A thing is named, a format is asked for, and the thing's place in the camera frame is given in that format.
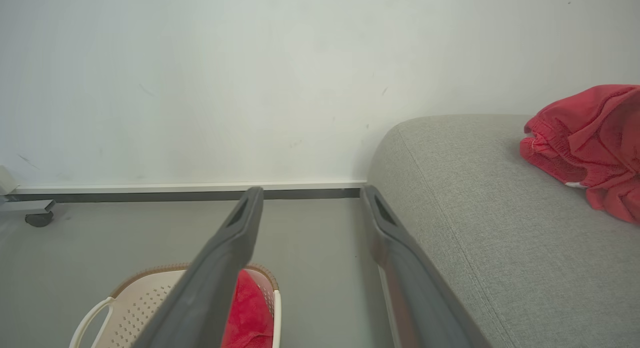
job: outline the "white plastic basket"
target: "white plastic basket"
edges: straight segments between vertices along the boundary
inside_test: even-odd
[[[129,348],[188,267],[189,263],[157,266],[127,279],[84,316],[69,348],[79,348],[89,323],[105,307],[109,307],[109,313],[91,348]],[[244,270],[258,284],[267,302],[273,316],[272,348],[279,348],[282,304],[278,282],[262,265],[249,264]]]

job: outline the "sofa seam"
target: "sofa seam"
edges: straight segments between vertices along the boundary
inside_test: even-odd
[[[416,161],[416,157],[414,156],[413,152],[411,152],[411,150],[409,149],[409,146],[407,145],[407,141],[405,140],[405,137],[402,133],[402,129],[400,127],[400,125],[398,125],[397,127],[397,132],[398,132],[398,136],[400,137],[400,140],[402,141],[402,144],[404,145],[404,149],[406,150],[406,152],[409,154],[409,156],[411,157],[413,164],[416,166],[416,168],[418,169],[418,173],[420,173],[420,177],[422,179],[422,181],[424,182],[425,186],[429,189],[434,202],[436,203],[437,209],[439,214],[445,219],[446,222],[446,226],[448,227],[448,231],[450,234],[448,234],[448,238],[451,239],[451,242],[454,245],[457,245],[458,249],[460,250],[460,252],[458,252],[457,254],[459,256],[461,256],[462,259],[464,259],[464,261],[466,261],[466,264],[464,265],[464,270],[467,274],[467,276],[469,277],[469,279],[471,280],[471,283],[473,284],[473,288],[475,289],[476,293],[478,293],[478,296],[480,297],[480,299],[482,300],[482,305],[484,306],[484,309],[486,309],[487,313],[489,313],[489,318],[491,318],[491,321],[493,322],[494,326],[496,328],[498,328],[498,333],[500,334],[500,338],[502,339],[502,341],[505,344],[509,344],[507,342],[507,339],[505,339],[505,334],[503,334],[502,330],[504,330],[507,334],[507,338],[510,341],[510,345],[511,346],[516,346],[516,344],[514,343],[514,340],[512,339],[511,335],[509,334],[509,331],[507,330],[507,328],[505,327],[505,322],[503,320],[500,319],[500,316],[498,316],[498,312],[496,311],[496,308],[494,307],[494,305],[492,304],[492,300],[493,300],[493,296],[491,296],[491,294],[489,293],[489,295],[487,295],[485,291],[485,288],[482,287],[482,282],[480,280],[480,277],[477,273],[474,272],[474,264],[472,264],[473,260],[471,259],[471,257],[468,257],[466,254],[466,248],[463,246],[463,244],[461,243],[460,239],[457,237],[457,235],[454,232],[453,229],[453,225],[450,222],[450,219],[448,218],[448,216],[444,213],[441,203],[439,202],[437,196],[434,193],[434,189],[432,188],[432,186],[429,184],[429,182],[427,181],[427,179],[425,178],[425,173],[423,173],[422,168],[420,167],[420,165],[418,164],[418,161]],[[496,319],[494,319],[493,315],[495,315],[495,318],[499,321],[499,325],[498,323],[496,323]]]

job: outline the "sofa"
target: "sofa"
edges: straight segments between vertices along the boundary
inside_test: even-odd
[[[520,157],[529,118],[398,124],[368,184],[494,348],[640,347],[640,227]]]

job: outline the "black caster wheel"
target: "black caster wheel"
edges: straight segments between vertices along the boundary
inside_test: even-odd
[[[50,211],[48,213],[42,214],[27,214],[27,216],[25,216],[24,218],[24,221],[34,227],[46,227],[49,225],[49,223],[51,223],[51,221],[53,221],[53,212]]]

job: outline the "red cloth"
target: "red cloth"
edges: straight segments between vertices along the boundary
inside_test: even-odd
[[[274,318],[258,284],[244,269],[238,274],[222,348],[271,348]]]
[[[591,207],[640,224],[640,85],[594,86],[542,109],[524,127],[520,155]]]

